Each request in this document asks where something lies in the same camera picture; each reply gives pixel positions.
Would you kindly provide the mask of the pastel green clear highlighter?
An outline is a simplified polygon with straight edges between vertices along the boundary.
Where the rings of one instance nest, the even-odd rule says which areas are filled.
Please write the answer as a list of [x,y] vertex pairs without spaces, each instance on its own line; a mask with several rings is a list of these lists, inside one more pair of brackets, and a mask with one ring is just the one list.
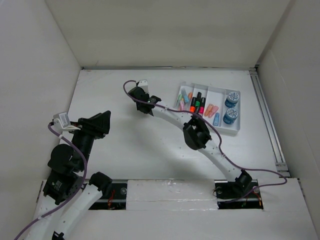
[[175,108],[178,109],[179,106],[180,106],[180,101],[182,99],[182,94],[180,93],[177,97],[177,101],[176,101],[176,104],[175,104]]

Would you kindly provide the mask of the pastel purple highlighter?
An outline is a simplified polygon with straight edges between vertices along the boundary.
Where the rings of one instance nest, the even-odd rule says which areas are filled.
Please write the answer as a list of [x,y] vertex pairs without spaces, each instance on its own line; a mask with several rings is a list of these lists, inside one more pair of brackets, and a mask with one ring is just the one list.
[[185,111],[186,110],[186,103],[184,102],[184,100],[180,100],[180,102],[179,102],[179,110],[180,111]]

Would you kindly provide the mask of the pastel blue clear highlighter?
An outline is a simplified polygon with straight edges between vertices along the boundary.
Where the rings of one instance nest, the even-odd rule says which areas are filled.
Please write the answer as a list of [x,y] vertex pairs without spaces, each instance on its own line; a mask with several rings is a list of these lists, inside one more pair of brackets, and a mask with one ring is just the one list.
[[183,97],[184,102],[185,102],[186,104],[188,104],[188,103],[190,102],[190,100],[189,100],[188,94],[187,94],[187,92],[186,92],[186,89],[185,89],[185,88],[182,88],[182,89],[180,90],[180,92],[181,92],[181,95],[182,95],[182,97]]

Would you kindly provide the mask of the pastel orange clear highlighter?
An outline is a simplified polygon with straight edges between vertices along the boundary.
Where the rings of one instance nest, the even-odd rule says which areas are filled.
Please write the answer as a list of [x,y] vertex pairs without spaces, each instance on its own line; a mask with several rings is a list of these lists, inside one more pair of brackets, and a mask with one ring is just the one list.
[[193,93],[190,92],[190,93],[188,94],[188,100],[191,101],[191,100],[192,100],[192,97],[193,97]]

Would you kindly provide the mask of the black orange highlighter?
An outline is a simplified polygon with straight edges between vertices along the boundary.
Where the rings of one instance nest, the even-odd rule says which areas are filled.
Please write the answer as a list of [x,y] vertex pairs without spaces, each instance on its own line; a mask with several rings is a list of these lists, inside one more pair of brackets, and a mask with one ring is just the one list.
[[192,97],[191,99],[191,103],[190,103],[190,107],[189,107],[189,111],[194,113],[196,110],[196,102],[197,102],[197,98],[196,97]]

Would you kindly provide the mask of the black green highlighter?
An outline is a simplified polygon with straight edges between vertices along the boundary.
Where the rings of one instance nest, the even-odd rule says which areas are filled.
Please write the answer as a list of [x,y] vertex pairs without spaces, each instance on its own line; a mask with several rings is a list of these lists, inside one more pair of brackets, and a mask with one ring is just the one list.
[[195,107],[198,108],[201,105],[202,93],[199,91],[196,96]]

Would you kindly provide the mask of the black pink highlighter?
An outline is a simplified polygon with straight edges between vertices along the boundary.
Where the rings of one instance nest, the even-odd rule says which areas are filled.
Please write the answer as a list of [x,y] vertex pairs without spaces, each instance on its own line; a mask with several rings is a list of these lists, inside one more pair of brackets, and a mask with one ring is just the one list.
[[206,98],[205,98],[205,97],[202,97],[201,100],[200,100],[200,106],[199,106],[199,111],[198,111],[198,113],[199,113],[200,115],[203,115],[203,114],[204,114],[205,105],[206,105]]

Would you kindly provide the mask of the pastel orange short highlighter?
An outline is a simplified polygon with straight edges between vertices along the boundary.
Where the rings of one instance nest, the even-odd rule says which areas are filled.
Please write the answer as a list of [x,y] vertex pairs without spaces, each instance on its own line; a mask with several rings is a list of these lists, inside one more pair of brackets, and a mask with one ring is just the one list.
[[205,112],[204,112],[204,116],[205,117],[207,117],[209,114],[210,114],[210,112],[212,111],[212,108],[214,107],[214,105],[213,104],[209,104],[208,106],[207,106],[207,108],[206,108],[206,110],[205,110]]

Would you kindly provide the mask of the pastel pink highlighter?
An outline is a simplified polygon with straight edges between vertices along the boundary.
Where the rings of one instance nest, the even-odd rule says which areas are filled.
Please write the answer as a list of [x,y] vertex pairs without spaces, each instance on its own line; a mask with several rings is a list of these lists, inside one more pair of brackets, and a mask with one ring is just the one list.
[[209,112],[209,114],[208,114],[208,117],[209,117],[209,118],[212,118],[218,110],[219,110],[219,107],[218,107],[217,105],[214,105],[214,106],[211,108],[211,110],[210,110],[210,112]]

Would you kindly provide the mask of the pastel blue short highlighter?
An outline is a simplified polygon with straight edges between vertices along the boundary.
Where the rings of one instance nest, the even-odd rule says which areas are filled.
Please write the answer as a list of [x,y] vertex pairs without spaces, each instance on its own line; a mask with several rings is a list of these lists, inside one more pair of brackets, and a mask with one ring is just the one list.
[[220,121],[220,113],[216,112],[213,119],[213,126],[217,127]]

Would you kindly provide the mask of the blue tape roll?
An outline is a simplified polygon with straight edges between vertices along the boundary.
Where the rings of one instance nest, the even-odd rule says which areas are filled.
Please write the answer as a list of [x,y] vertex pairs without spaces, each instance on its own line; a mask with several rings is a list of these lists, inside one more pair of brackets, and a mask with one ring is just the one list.
[[232,125],[238,118],[239,111],[235,108],[228,108],[222,118],[223,122],[228,125]]
[[233,108],[237,105],[239,100],[240,100],[240,95],[237,92],[232,91],[227,95],[224,105],[227,108]]

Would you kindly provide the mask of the black blue highlighter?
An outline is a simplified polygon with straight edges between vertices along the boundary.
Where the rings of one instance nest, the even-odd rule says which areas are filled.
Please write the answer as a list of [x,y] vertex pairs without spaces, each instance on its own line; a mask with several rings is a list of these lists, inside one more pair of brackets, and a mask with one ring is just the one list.
[[195,108],[195,111],[194,111],[196,114],[199,114],[200,113],[200,107],[199,106],[197,106],[196,108]]

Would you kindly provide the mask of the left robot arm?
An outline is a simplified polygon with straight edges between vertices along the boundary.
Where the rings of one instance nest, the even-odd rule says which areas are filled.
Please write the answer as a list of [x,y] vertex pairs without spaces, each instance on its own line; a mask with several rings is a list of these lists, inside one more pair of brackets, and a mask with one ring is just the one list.
[[66,112],[53,116],[48,130],[64,141],[56,145],[47,163],[50,174],[40,195],[38,214],[15,237],[27,240],[65,240],[84,213],[99,198],[107,198],[113,180],[102,172],[87,179],[94,141],[110,131],[111,112],[70,121]]

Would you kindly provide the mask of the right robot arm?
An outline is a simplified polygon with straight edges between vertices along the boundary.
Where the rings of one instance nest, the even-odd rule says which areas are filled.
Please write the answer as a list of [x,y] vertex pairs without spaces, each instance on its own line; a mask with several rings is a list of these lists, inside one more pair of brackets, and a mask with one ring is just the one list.
[[186,145],[206,156],[223,173],[227,180],[226,189],[231,194],[230,199],[243,197],[249,192],[252,177],[244,169],[232,165],[226,159],[212,140],[205,120],[201,116],[187,115],[185,111],[162,106],[159,97],[149,96],[139,86],[135,86],[126,94],[136,103],[138,111],[163,119],[182,130]]

